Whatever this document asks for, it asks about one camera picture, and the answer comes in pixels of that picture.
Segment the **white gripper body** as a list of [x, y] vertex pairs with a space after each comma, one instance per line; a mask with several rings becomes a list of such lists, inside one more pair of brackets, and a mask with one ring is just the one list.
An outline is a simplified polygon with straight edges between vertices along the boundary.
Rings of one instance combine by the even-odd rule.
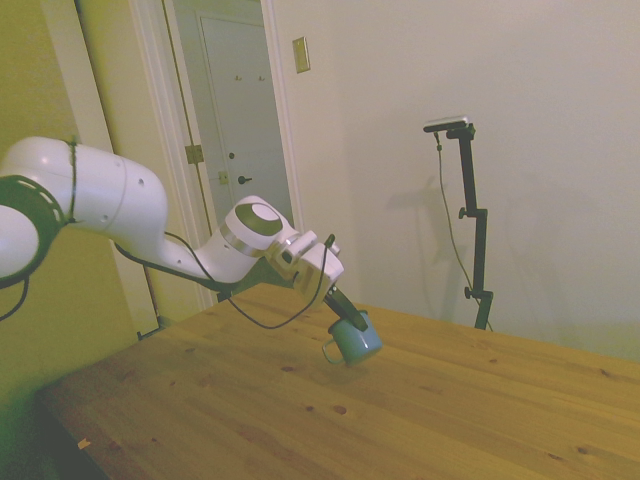
[[338, 252], [337, 247], [316, 244], [297, 262], [293, 286], [305, 305], [318, 307], [344, 272]]

